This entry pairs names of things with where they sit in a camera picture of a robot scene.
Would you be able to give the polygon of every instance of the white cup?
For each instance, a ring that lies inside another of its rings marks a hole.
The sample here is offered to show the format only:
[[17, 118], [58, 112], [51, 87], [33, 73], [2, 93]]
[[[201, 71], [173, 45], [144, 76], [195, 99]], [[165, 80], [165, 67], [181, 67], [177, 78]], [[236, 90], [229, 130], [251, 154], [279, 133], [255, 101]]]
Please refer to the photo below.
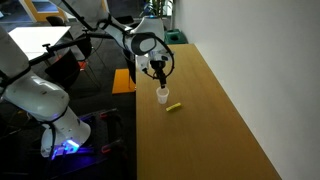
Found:
[[169, 89], [167, 87], [163, 89], [161, 87], [158, 87], [156, 92], [157, 92], [158, 102], [160, 104], [165, 104], [168, 100]]

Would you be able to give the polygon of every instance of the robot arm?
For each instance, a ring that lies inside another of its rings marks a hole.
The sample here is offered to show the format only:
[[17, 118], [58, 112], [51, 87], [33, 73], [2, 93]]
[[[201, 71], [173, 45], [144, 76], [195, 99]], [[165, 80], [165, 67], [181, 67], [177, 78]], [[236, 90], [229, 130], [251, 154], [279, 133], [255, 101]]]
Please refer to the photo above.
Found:
[[[155, 16], [144, 17], [141, 23], [132, 29], [113, 18], [102, 7], [101, 0], [50, 0], [52, 3], [73, 14], [88, 30], [104, 30], [111, 35], [119, 46], [137, 56], [136, 63], [141, 71], [148, 74], [149, 63], [155, 70], [153, 79], [159, 79], [162, 88], [165, 87], [166, 77], [172, 73], [174, 60], [173, 53], [163, 43], [164, 27], [160, 18]], [[165, 75], [163, 68], [165, 62], [172, 60], [171, 71]]]

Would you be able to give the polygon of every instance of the wooden table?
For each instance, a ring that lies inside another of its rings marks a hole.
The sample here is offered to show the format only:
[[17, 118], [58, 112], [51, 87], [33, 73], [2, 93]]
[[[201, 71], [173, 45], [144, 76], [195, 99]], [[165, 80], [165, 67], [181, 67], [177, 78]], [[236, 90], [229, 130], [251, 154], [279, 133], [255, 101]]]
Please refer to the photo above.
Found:
[[11, 38], [27, 55], [29, 61], [47, 52], [43, 44], [55, 45], [70, 26], [58, 27], [17, 27], [9, 32]]
[[159, 82], [137, 73], [138, 180], [281, 179], [197, 48], [170, 48], [167, 104], [157, 102]]

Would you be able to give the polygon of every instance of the yellow object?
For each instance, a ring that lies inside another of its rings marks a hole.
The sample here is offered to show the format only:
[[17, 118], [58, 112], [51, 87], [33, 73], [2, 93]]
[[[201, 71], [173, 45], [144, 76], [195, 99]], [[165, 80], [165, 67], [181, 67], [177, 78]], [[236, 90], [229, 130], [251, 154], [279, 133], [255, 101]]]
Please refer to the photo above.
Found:
[[181, 103], [177, 103], [177, 104], [174, 104], [174, 105], [172, 105], [172, 106], [170, 106], [170, 107], [167, 107], [166, 110], [167, 110], [167, 111], [170, 111], [170, 110], [172, 110], [172, 109], [174, 109], [174, 108], [177, 108], [177, 107], [180, 107], [180, 106], [181, 106]]
[[116, 70], [113, 81], [112, 94], [134, 92], [135, 87], [136, 85], [131, 80], [128, 69]]

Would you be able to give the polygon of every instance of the white wall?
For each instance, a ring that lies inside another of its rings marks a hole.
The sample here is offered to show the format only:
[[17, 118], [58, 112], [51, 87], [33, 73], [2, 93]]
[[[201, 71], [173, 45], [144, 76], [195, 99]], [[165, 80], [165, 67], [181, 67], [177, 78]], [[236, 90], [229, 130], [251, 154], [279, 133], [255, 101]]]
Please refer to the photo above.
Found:
[[283, 179], [320, 178], [320, 1], [177, 0], [195, 43]]

